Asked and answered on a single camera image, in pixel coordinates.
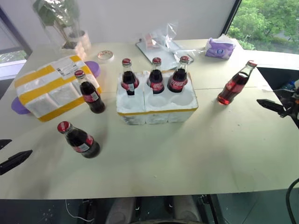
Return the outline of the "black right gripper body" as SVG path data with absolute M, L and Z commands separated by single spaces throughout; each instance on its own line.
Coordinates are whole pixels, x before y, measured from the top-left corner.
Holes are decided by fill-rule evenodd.
M 289 116 L 291 116 L 296 122 L 299 121 L 299 89 L 289 91 L 286 104 L 288 104 L 287 110 L 291 110 L 289 112 Z

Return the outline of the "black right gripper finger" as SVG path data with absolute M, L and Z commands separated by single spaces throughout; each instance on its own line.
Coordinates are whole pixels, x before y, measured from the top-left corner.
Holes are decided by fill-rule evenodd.
M 275 103 L 274 101 L 268 100 L 268 99 L 257 99 L 257 103 L 262 106 L 263 108 L 266 108 L 268 110 L 276 112 L 280 117 L 284 118 L 285 115 L 285 109 L 282 105 L 279 105 Z
M 291 97 L 292 97 L 292 90 L 288 90 L 288 89 L 278 89 L 278 90 L 273 90 L 273 92 L 274 92 L 279 98 L 291 98 Z

